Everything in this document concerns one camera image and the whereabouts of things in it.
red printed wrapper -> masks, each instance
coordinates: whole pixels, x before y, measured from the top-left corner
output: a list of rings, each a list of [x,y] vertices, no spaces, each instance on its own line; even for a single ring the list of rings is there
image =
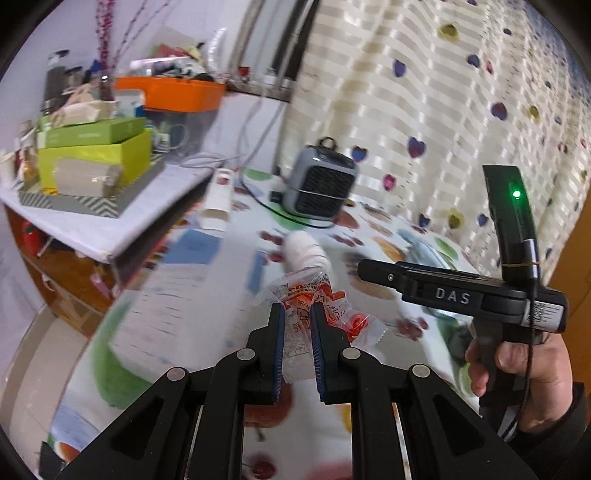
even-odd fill
[[[387,327],[373,315],[355,310],[344,291],[333,292],[322,268],[304,268],[268,285],[258,303],[280,301],[287,312],[283,347],[283,377],[287,383],[314,378],[310,336],[310,306],[321,301],[329,325],[343,329],[361,350],[373,347]]]

plastic wrapper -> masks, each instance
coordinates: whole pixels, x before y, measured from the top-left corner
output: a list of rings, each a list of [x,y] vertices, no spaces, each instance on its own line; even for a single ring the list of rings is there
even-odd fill
[[[222,74],[220,65],[222,63],[223,45],[226,38],[226,28],[218,28],[213,37],[207,42],[207,53],[205,63],[207,71],[216,79]]]
[[[343,329],[352,346],[372,349],[387,327],[373,315],[355,310],[344,291],[333,292],[323,268],[304,268],[269,284],[257,303],[280,301],[287,312],[283,346],[283,377],[287,383],[315,377],[310,335],[310,307],[321,301],[329,325]]]

space heater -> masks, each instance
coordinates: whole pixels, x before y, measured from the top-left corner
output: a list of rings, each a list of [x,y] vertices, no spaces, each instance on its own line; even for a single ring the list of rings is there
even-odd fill
[[[334,139],[325,137],[300,151],[283,194],[286,211],[316,220],[331,220],[339,214],[358,167],[336,149]]]

cardboard box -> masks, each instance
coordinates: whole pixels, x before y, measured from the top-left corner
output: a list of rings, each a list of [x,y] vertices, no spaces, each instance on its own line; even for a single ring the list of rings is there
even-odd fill
[[[151,167],[135,182],[118,190],[112,197],[79,197],[69,195],[49,195],[41,191],[41,186],[23,184],[18,189],[18,199],[26,207],[63,210],[65,212],[85,213],[107,218],[119,218],[134,199],[156,176],[164,170],[160,159],[151,163]]]
[[[93,124],[71,125],[37,134],[37,148],[111,145],[139,135],[145,118],[114,118]]]
[[[119,187],[125,187],[150,167],[152,133],[145,129],[139,135],[113,145],[85,145],[78,147],[40,148],[37,151],[41,187],[56,189],[53,170],[59,158],[79,158],[109,165],[121,165],[123,172]]]

black cable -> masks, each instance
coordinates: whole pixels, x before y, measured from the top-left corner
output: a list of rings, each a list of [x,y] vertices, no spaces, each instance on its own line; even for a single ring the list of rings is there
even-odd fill
[[[285,220],[289,220],[290,222],[297,223],[298,225],[308,226],[310,228],[317,228],[317,229],[320,229],[320,230],[326,230],[326,229],[329,229],[329,228],[334,228],[335,225],[334,225],[334,223],[332,221],[330,222],[329,225],[325,225],[325,226],[309,225],[308,223],[300,222],[299,220],[296,220],[294,218],[288,217],[287,215],[283,215],[281,212],[277,212],[277,210],[275,210],[274,208],[272,208],[272,207],[268,206],[266,203],[263,203],[262,201],[260,201],[256,197],[256,195],[252,192],[252,190],[248,187],[248,185],[246,185],[246,183],[244,182],[244,171],[250,165],[251,161],[254,159],[254,157],[256,156],[256,154],[258,153],[258,151],[261,149],[263,141],[265,140],[265,138],[267,137],[267,134],[269,133],[269,130],[271,129],[271,127],[273,126],[273,124],[275,123],[275,121],[277,120],[277,118],[279,117],[279,114],[281,113],[281,110],[282,110],[282,106],[280,105],[280,107],[275,112],[275,115],[273,116],[273,118],[271,118],[271,121],[269,122],[269,125],[267,125],[267,128],[265,129],[265,131],[261,135],[261,137],[260,137],[257,145],[255,146],[254,150],[251,152],[251,154],[249,155],[249,157],[246,159],[246,161],[244,162],[244,165],[242,165],[242,167],[240,167],[240,172],[238,174],[238,179],[240,180],[240,184],[242,185],[242,187],[244,187],[244,189],[248,192],[248,194],[252,198],[255,199],[255,201],[259,205],[263,206],[264,208],[266,208],[270,212],[273,212],[274,214],[280,216],[281,218],[283,218]]]
[[[246,183],[244,182],[244,167],[240,169],[240,173],[238,174],[238,179],[240,180],[240,183],[244,187],[244,189],[249,193],[249,195],[252,198],[255,199],[255,201],[259,205],[263,206],[264,208],[266,208],[270,212],[273,212],[274,214],[279,215],[280,217],[284,218],[285,220],[289,220],[290,222],[297,223],[298,225],[309,226],[310,228],[317,228],[317,229],[321,229],[321,230],[326,230],[326,229],[329,229],[329,228],[334,228],[334,226],[335,226],[333,222],[331,222],[329,225],[324,225],[324,226],[320,226],[320,225],[309,225],[308,223],[300,222],[299,220],[296,220],[294,218],[288,217],[287,215],[283,215],[281,212],[278,212],[274,208],[268,206],[266,203],[263,203],[262,201],[260,201],[256,197],[256,195],[254,195],[254,193],[250,190],[250,188],[248,188],[248,185],[246,185]]]
[[[525,405],[530,397],[530,389],[531,389],[531,367],[534,362],[534,341],[535,341],[535,323],[534,323],[534,302],[535,298],[537,297],[537,279],[532,282],[532,287],[528,295],[530,299],[530,314],[529,314],[529,321],[530,321],[530,342],[528,344],[527,350],[527,366],[525,367],[525,390],[523,392],[523,400],[521,401],[521,405],[519,406],[519,410],[517,411],[517,415],[513,421],[509,424],[507,429],[501,435],[503,440],[506,440],[507,437],[511,434],[513,429],[516,425],[518,425],[521,417],[523,416],[523,411],[525,409]]]

